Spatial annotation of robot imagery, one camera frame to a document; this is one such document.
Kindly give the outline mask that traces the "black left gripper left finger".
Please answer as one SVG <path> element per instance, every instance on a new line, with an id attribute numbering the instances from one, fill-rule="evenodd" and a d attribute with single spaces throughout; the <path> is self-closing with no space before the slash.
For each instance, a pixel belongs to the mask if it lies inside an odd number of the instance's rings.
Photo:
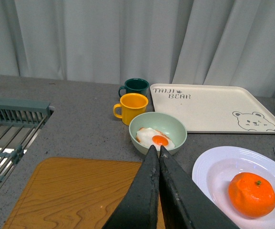
<path id="1" fill-rule="evenodd" d="M 150 146 L 128 192 L 104 224 L 104 229 L 155 229 L 158 221 L 160 166 Z"/>

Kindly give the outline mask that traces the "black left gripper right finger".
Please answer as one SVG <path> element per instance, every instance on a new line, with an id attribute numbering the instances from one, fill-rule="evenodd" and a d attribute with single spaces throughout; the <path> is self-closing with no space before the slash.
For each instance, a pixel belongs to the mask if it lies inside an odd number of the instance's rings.
<path id="1" fill-rule="evenodd" d="M 167 229 L 237 229 L 161 147 L 159 192 Z"/>

